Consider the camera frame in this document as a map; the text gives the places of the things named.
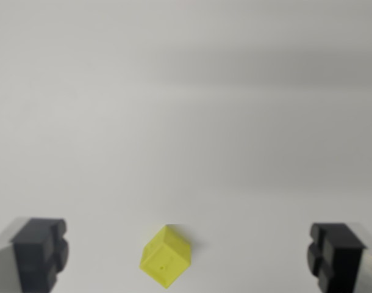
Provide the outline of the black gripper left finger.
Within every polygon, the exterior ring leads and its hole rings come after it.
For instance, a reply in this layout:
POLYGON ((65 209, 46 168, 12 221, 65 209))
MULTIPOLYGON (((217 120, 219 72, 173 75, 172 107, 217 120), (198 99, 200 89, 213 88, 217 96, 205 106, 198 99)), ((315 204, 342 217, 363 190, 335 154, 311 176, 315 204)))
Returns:
POLYGON ((64 219, 18 217, 0 233, 0 292, 51 292, 68 262, 64 219))

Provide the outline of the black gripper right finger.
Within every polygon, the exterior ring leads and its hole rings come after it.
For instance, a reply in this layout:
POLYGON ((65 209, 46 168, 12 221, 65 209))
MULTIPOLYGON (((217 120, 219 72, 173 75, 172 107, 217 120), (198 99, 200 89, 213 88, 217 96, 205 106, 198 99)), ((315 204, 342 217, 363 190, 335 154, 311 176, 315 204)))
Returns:
POLYGON ((313 223, 310 273, 324 293, 372 293, 372 234, 359 223, 313 223))

